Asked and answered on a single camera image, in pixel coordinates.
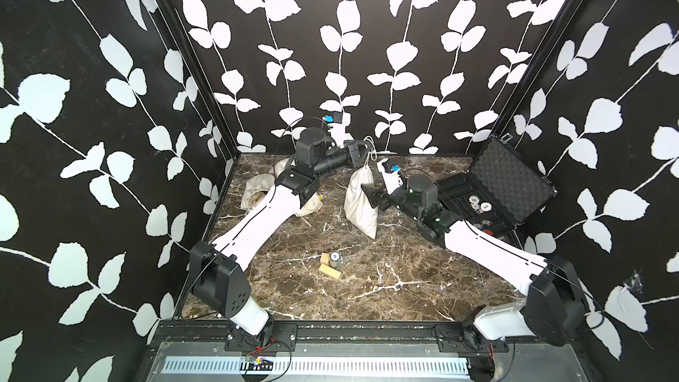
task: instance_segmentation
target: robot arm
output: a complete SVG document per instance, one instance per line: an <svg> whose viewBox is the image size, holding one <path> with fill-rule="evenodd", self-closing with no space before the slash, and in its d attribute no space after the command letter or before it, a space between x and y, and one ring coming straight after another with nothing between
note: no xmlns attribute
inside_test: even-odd
<svg viewBox="0 0 679 382"><path fill-rule="evenodd" d="M236 262L247 268L276 229L316 194L323 175L346 165L356 168L369 152L366 141L345 141L343 146L338 148L335 140L322 129L304 129L295 145L294 166L278 175L274 188L257 207L213 241L216 251L225 256L235 255Z"/></svg>
<svg viewBox="0 0 679 382"><path fill-rule="evenodd" d="M415 220L425 239L478 262L526 295L520 301L475 310L461 325L460 335L468 345L478 349L502 336L526 335L557 346L568 341L568 334L580 325L587 310L570 262L522 251L470 225L443 208L428 175L404 178L396 169L384 181L382 188L362 186L373 208L384 211L395 206ZM389 186L397 187L389 191Z"/></svg>

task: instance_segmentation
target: metal grate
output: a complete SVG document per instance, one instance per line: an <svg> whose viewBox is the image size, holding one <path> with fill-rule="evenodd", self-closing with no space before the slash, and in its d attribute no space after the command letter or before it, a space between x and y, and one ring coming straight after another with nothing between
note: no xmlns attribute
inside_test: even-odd
<svg viewBox="0 0 679 382"><path fill-rule="evenodd" d="M249 375L279 375L290 358L268 357L271 372L249 370ZM239 375L245 371L243 357L168 356L161 373ZM469 380L466 358L406 357L293 357L286 375L327 375L352 377L461 378Z"/></svg>

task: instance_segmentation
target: white drawstring bag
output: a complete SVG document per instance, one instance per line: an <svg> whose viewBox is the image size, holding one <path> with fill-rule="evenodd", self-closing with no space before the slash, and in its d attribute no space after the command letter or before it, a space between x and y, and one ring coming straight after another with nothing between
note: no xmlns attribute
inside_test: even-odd
<svg viewBox="0 0 679 382"><path fill-rule="evenodd" d="M344 198L344 213L349 221L360 228L363 233L367 234L371 239L375 239L375 234L378 230L378 209L370 206L368 197L365 196L361 189L361 184L375 185L369 162L371 155L373 161L377 159L377 152L370 136L363 140L370 141L373 144L373 149L365 159L365 164L351 175L349 186L346 189L346 197Z"/></svg>
<svg viewBox="0 0 679 382"><path fill-rule="evenodd" d="M264 199L267 192L274 186L272 174L257 174L245 183L243 197L240 200L240 208L250 211Z"/></svg>

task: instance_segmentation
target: brown marble surface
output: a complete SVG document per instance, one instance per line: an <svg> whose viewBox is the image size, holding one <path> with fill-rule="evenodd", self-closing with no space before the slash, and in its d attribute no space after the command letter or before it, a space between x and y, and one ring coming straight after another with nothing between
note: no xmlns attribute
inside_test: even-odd
<svg viewBox="0 0 679 382"><path fill-rule="evenodd" d="M422 168L437 179L464 171L471 162L470 158L393 158L402 169ZM244 216L238 206L245 182L268 172L271 165L271 155L240 158L212 239ZM381 184L372 161L371 168L376 183ZM374 240L364 235L344 215L346 186L353 171L339 169L323 178L318 191L323 207L286 220L246 270L253 298L276 319L461 320L478 305L498 305L521 297L513 286L476 262L425 241L412 221L396 209L378 214ZM318 260L324 251L342 254L340 280L319 272ZM183 316L194 318L210 311L190 295Z"/></svg>

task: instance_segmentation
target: small yellow object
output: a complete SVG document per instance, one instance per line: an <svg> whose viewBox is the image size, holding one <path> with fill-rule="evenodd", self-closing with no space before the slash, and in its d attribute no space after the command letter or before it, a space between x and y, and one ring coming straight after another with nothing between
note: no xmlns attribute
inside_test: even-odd
<svg viewBox="0 0 679 382"><path fill-rule="evenodd" d="M337 280L339 280L340 277L342 277L342 272L339 272L339 271L335 270L334 268L329 267L325 264L321 264L320 267L318 268L318 270L320 270L321 273L325 273L328 276L334 277Z"/></svg>

